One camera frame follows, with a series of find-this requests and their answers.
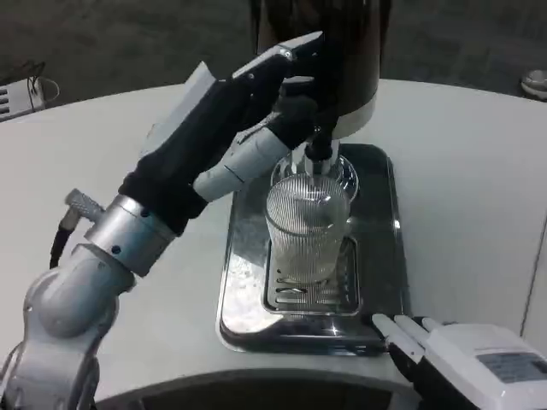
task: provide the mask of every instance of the robotic hand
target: robotic hand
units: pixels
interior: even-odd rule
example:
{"label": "robotic hand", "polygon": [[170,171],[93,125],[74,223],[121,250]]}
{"label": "robotic hand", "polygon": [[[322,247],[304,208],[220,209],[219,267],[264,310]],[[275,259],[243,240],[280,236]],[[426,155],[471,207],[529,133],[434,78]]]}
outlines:
{"label": "robotic hand", "polygon": [[[118,295],[134,286],[133,274],[145,276],[208,202],[260,176],[314,134],[316,105],[295,98],[211,167],[237,132],[270,113],[285,78],[313,66],[322,44],[320,32],[294,38],[220,81],[200,65],[185,83],[181,103],[153,127],[149,138],[156,146],[126,176],[106,210],[71,193],[52,269],[26,294],[25,335],[0,373],[0,407],[92,406],[99,379],[96,352],[114,323]],[[89,243],[79,244],[56,267],[59,249],[82,216],[95,222],[85,234]]]}
{"label": "robotic hand", "polygon": [[547,408],[547,360],[508,329],[379,313],[368,324],[420,394],[420,410]]}

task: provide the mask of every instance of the white device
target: white device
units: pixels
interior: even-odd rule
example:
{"label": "white device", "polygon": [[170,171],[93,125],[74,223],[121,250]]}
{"label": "white device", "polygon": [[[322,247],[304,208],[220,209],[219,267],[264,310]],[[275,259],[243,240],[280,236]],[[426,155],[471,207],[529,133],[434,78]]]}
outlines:
{"label": "white device", "polygon": [[547,408],[547,361],[508,329],[439,327],[425,358],[478,408]]}
{"label": "white device", "polygon": [[45,108],[40,79],[22,79],[0,86],[0,121],[11,120]]}
{"label": "white device", "polygon": [[384,314],[372,322],[431,408],[547,409],[547,360],[508,329]]}

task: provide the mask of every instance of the white table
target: white table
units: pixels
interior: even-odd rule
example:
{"label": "white table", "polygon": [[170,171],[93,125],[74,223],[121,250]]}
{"label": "white table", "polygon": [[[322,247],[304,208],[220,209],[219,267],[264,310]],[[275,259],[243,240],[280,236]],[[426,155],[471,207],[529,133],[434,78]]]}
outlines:
{"label": "white table", "polygon": [[[23,297],[48,265],[63,197],[78,187],[108,204],[180,90],[99,98],[0,125],[0,360],[21,339]],[[377,144],[395,164],[416,313],[520,329],[547,210],[545,114],[544,105],[513,97],[381,82],[373,120],[346,141]],[[121,297],[99,350],[97,399],[246,369],[408,391],[386,357],[241,354],[221,344],[215,316],[230,204],[209,205]]]}

